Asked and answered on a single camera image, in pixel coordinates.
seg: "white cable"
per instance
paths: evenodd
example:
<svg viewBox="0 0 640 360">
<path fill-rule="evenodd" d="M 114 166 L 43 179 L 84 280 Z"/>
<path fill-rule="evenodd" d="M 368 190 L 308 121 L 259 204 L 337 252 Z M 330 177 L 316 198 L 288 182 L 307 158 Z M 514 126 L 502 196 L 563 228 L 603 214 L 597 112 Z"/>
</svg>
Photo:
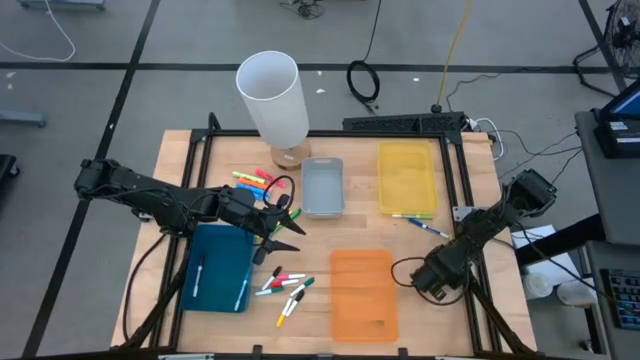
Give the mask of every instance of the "white cable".
<svg viewBox="0 0 640 360">
<path fill-rule="evenodd" d="M 10 52 L 10 53 L 12 53 L 14 55 L 18 55 L 18 56 L 21 56 L 21 57 L 24 57 L 24 58 L 27 58 L 27 59 L 31 59 L 31 60 L 56 61 L 56 62 L 69 61 L 73 57 L 73 55 L 76 54 L 76 46 L 73 44 L 73 41 L 71 41 L 71 39 L 69 38 L 69 35 L 67 35 L 67 33 L 64 32 L 64 30 L 62 29 L 62 26 L 60 26 L 60 24 L 58 24 L 58 20 L 56 20 L 55 16 L 53 16 L 53 11 L 51 11 L 51 7 L 49 7 L 49 0 L 44 0 L 44 3 L 47 5 L 47 11 L 48 11 L 49 16 L 51 16 L 51 20 L 53 20 L 53 23 L 56 24 L 56 26 L 58 27 L 58 30 L 60 30 L 62 35 L 64 35 L 64 37 L 69 42 L 69 45 L 71 45 L 71 54 L 69 56 L 67 56 L 66 58 L 64 58 L 64 59 L 47 58 L 47 57 L 37 57 L 37 56 L 31 56 L 31 55 L 23 54 L 21 52 L 18 52 L 18 51 L 10 49 L 8 46 L 3 44 L 2 42 L 0 42 L 0 47 L 2 47 L 3 49 L 7 50 L 8 52 Z"/>
<path fill-rule="evenodd" d="M 497 157 L 494 157 L 493 161 L 500 160 L 500 158 L 504 155 L 504 144 L 502 143 L 502 136 L 500 136 L 500 131 L 498 131 L 496 124 L 494 124 L 493 121 L 491 121 L 491 119 L 489 118 L 475 119 L 475 122 L 477 123 L 479 123 L 480 121 L 488 122 L 493 127 L 493 130 L 496 132 L 496 137 L 498 138 L 498 144 L 500 145 L 500 154 Z"/>
</svg>

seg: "blue tray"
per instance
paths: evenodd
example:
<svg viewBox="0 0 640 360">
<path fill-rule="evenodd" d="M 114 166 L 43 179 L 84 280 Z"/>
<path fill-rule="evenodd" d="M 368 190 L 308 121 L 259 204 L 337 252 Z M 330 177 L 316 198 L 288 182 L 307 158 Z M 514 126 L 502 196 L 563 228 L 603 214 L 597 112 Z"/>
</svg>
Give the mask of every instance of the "blue tray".
<svg viewBox="0 0 640 360">
<path fill-rule="evenodd" d="M 191 311 L 244 312 L 249 305 L 253 264 L 254 236 L 229 225 L 198 225 L 187 264 L 187 277 L 182 290 L 182 309 Z M 198 294 L 193 288 L 200 257 L 204 265 L 200 274 Z M 243 280 L 248 274 L 238 311 L 236 301 Z"/>
</svg>

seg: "concrete floor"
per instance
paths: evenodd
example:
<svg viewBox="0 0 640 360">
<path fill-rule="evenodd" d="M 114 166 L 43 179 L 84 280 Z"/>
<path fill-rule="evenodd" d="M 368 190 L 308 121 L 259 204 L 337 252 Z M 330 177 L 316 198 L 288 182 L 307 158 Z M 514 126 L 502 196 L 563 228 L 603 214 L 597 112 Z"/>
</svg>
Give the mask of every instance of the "concrete floor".
<svg viewBox="0 0 640 360">
<path fill-rule="evenodd" d="M 464 3 L 384 1 L 369 62 L 443 64 Z M 590 3 L 603 25 L 611 1 Z M 77 46 L 74 62 L 127 63 L 150 4 L 109 0 L 106 12 L 62 7 L 54 12 Z M 277 0 L 162 0 L 141 62 L 237 64 L 255 52 L 276 49 L 300 63 L 348 63 L 366 52 L 376 4 L 327 0 L 324 16 L 303 21 Z M 38 56 L 68 53 L 41 9 L 24 10 L 13 1 L 0 3 L 0 41 Z M 454 63 L 569 65 L 593 44 L 576 1 L 482 0 L 473 8 Z M 0 125 L 0 153 L 17 155 L 23 171 L 0 213 L 0 358 L 22 353 L 77 205 L 72 184 L 78 165 L 95 154 L 124 76 L 122 70 L 8 70 L 2 64 L 7 61 L 23 59 L 0 49 L 0 108 L 44 112 L 49 125 Z M 600 55 L 586 64 L 605 65 Z M 435 101 L 439 73 L 379 75 L 380 115 L 428 112 Z M 450 74 L 447 93 L 458 80 L 476 75 Z M 367 116 L 344 76 L 342 71 L 301 73 L 313 129 L 339 129 L 344 117 Z M 615 89 L 610 75 L 589 79 Z M 325 92 L 318 94 L 318 89 Z M 517 131 L 534 151 L 572 132 L 576 111 L 607 101 L 580 86 L 573 74 L 505 74 L 463 85 L 452 98 L 454 109 Z M 109 157 L 150 174 L 163 131 L 203 127 L 209 111 L 224 128 L 253 127 L 232 71 L 137 71 Z M 500 174 L 528 158 L 514 136 L 504 136 L 507 153 L 497 162 Z M 562 148 L 578 144 L 574 137 Z M 552 178 L 570 155 L 539 158 L 530 166 Z M 596 212 L 582 156 L 568 166 L 557 187 L 557 203 L 531 225 L 562 228 Z M 108 347 L 138 226 L 128 210 L 92 203 L 40 355 Z M 555 299 L 532 302 L 530 310 L 540 350 L 603 358 L 577 347 L 588 337 L 582 310 L 562 307 Z"/>
</svg>

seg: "keyboard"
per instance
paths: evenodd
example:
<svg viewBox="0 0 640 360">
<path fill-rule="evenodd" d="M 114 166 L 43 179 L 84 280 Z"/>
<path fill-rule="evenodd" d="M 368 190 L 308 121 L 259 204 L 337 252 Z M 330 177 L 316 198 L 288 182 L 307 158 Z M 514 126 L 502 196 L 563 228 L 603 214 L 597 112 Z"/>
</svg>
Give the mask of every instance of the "keyboard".
<svg viewBox="0 0 640 360">
<path fill-rule="evenodd" d="M 616 326 L 640 330 L 640 272 L 603 269 L 601 273 L 605 291 L 616 300 L 611 305 Z"/>
<path fill-rule="evenodd" d="M 461 131 L 466 125 L 461 111 L 439 114 L 413 114 L 345 118 L 344 130 L 389 132 L 443 132 Z"/>
</svg>

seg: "green marker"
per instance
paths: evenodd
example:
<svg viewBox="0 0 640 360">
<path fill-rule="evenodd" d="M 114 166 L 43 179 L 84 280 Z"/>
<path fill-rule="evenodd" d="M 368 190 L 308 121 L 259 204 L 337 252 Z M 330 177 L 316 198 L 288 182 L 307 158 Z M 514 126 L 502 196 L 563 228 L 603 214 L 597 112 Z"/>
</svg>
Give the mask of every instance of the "green marker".
<svg viewBox="0 0 640 360">
<path fill-rule="evenodd" d="M 314 277 L 312 277 L 311 279 L 305 281 L 304 284 L 298 286 L 295 290 L 293 290 L 291 292 L 291 295 L 289 295 L 289 296 L 291 296 L 291 297 L 296 296 L 297 293 L 299 293 L 300 291 L 308 288 L 311 284 L 313 284 L 314 281 L 316 281 L 316 278 L 314 278 Z"/>
<path fill-rule="evenodd" d="M 300 208 L 296 209 L 293 212 L 289 213 L 289 217 L 291 218 L 291 220 L 294 220 L 295 218 L 297 218 L 298 216 L 300 216 L 300 213 L 302 213 L 302 210 Z M 273 232 L 271 233 L 271 235 L 275 235 L 278 231 L 280 231 L 282 229 L 282 225 L 278 225 L 276 226 L 275 230 L 273 230 Z"/>
<path fill-rule="evenodd" d="M 267 289 L 267 290 L 258 291 L 256 293 L 256 296 L 275 294 L 275 293 L 281 292 L 283 290 L 284 290 L 284 288 L 282 286 L 280 286 L 280 287 L 277 287 L 277 288 L 271 288 L 271 289 Z"/>
</svg>

